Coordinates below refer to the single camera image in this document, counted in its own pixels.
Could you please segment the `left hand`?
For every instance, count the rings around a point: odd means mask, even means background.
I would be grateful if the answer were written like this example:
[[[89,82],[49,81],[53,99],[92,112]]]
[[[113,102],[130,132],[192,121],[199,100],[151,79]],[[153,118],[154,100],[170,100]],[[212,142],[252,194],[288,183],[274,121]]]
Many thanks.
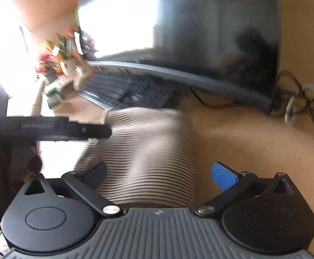
[[[18,192],[31,175],[41,172],[42,166],[38,142],[14,144],[9,166],[9,183],[12,190]]]

